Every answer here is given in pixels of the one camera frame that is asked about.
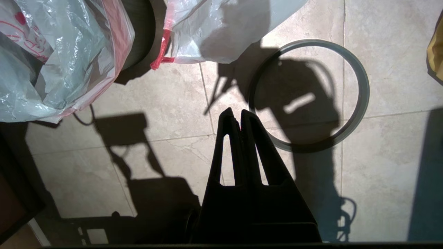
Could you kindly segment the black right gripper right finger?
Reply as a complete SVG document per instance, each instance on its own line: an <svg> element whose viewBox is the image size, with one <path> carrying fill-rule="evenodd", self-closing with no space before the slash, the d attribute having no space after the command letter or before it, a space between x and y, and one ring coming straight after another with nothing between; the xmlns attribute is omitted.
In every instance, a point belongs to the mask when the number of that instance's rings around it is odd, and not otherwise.
<svg viewBox="0 0 443 249"><path fill-rule="evenodd" d="M242 111L248 190L254 216L263 223L307 223L315 218L258 116Z"/></svg>

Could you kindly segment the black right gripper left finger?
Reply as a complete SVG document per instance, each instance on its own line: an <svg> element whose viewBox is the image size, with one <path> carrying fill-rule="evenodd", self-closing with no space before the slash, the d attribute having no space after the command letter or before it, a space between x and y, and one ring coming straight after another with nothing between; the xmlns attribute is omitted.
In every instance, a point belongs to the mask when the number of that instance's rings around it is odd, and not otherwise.
<svg viewBox="0 0 443 249"><path fill-rule="evenodd" d="M258 222L258 158L248 118L255 114L243 109L241 121L231 108L218 119L215 149L200 214L201 225L249 225ZM220 183L224 138L228 137L234 170L234 185Z"/></svg>

